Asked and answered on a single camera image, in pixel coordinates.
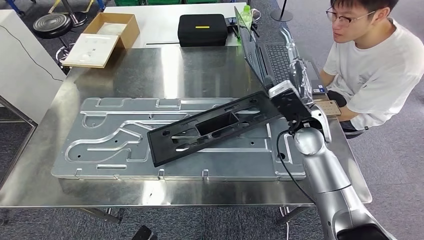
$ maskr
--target white t-shirt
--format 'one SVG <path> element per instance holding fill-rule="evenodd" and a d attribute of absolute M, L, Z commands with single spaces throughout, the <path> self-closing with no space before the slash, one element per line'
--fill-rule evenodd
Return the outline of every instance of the white t-shirt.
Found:
<path fill-rule="evenodd" d="M 396 30 L 374 47 L 334 43 L 323 69 L 335 75 L 328 90 L 343 95 L 347 108 L 359 113 L 350 120 L 357 130 L 382 125 L 399 113 L 424 74 L 423 43 L 390 21 Z"/>

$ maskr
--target cardboard box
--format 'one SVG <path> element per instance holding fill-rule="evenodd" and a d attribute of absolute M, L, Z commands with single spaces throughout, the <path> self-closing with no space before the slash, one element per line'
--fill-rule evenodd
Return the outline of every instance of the cardboard box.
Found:
<path fill-rule="evenodd" d="M 136 16 L 134 14 L 107 12 L 97 14 L 83 33 L 97 34 L 105 23 L 126 24 L 125 29 L 119 35 L 118 42 L 116 43 L 116 47 L 118 48 L 130 49 L 140 34 L 139 25 L 137 24 Z"/>
<path fill-rule="evenodd" d="M 104 68 L 115 48 L 130 49 L 139 34 L 134 14 L 101 12 L 61 63 L 64 66 Z"/>

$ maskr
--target aluminum plate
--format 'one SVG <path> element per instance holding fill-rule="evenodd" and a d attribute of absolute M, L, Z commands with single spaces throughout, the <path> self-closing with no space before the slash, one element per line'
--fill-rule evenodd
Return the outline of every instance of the aluminum plate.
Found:
<path fill-rule="evenodd" d="M 288 128 L 283 118 L 160 167 L 153 166 L 148 131 L 233 100 L 87 98 L 51 174 L 97 180 L 290 180 L 274 150 L 275 137 Z M 293 176 L 305 178 L 301 154 L 290 135 L 281 139 L 279 148 Z"/>

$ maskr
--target gray carpet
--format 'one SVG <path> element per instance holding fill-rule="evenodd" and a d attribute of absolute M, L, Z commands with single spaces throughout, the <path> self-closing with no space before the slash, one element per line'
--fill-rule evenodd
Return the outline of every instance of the gray carpet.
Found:
<path fill-rule="evenodd" d="M 84 8 L 86 1 L 70 0 L 73 7 Z M 296 42 L 322 67 L 332 45 L 331 24 L 325 16 L 329 0 L 292 0 L 287 8 L 294 13 L 288 23 Z M 32 22 L 49 10 L 53 1 L 16 0 L 27 11 L 22 20 Z M 279 24 L 269 12 L 274 0 L 253 0 L 262 12 L 259 34 L 262 41 L 281 41 Z M 0 9 L 8 8 L 0 2 Z M 89 12 L 93 18 L 96 3 Z M 422 0 L 401 0 L 392 16 L 424 40 Z M 78 33 L 70 32 L 66 40 L 74 42 Z M 56 40 L 41 44 L 53 55 L 60 47 Z M 422 239 L 424 222 L 424 82 L 412 91 L 403 110 L 384 126 L 375 127 L 349 141 L 373 196 L 369 210 L 399 240 Z M 27 129 L 23 125 L 0 125 L 0 174 L 3 174 Z M 285 239 L 285 226 L 276 207 L 208 207 L 208 208 L 129 208 L 120 225 L 109 224 L 75 209 L 1 210 L 0 218 L 9 223 L 0 227 L 1 239 L 122 239 L 130 240 L 141 225 L 165 239 Z M 319 218 L 311 209 L 290 223 L 291 240 L 323 239 Z"/>

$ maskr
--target stool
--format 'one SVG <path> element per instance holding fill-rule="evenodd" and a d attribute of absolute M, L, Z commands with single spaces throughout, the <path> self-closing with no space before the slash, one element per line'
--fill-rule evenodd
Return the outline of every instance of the stool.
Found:
<path fill-rule="evenodd" d="M 56 60 L 62 69 L 61 60 L 64 60 L 75 43 L 66 44 L 62 36 L 67 34 L 73 27 L 71 18 L 61 13 L 47 14 L 37 19 L 32 25 L 34 34 L 41 39 L 59 39 L 63 47 L 56 52 Z"/>
<path fill-rule="evenodd" d="M 359 135 L 363 134 L 365 132 L 365 129 L 362 130 L 351 130 L 351 129 L 343 129 L 344 136 L 346 136 L 346 139 L 354 139 L 358 137 Z"/>

